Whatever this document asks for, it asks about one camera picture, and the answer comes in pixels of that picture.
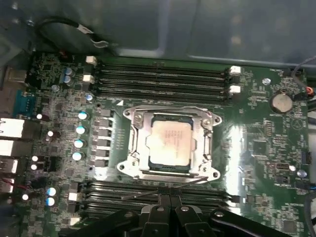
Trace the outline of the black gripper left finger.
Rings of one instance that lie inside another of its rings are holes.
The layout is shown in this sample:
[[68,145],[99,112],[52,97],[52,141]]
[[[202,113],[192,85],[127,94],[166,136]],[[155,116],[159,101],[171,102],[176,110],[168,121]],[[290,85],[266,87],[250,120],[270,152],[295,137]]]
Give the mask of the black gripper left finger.
[[170,188],[159,188],[158,204],[138,215],[120,210],[71,233],[73,237],[167,237],[170,222]]

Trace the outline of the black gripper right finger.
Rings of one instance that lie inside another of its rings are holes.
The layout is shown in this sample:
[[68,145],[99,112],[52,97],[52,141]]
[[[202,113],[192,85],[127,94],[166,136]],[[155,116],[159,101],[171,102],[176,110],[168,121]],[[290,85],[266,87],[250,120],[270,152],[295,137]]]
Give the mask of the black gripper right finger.
[[179,188],[171,188],[171,205],[186,237],[287,237],[288,234],[234,214],[215,209],[207,217],[183,205]]

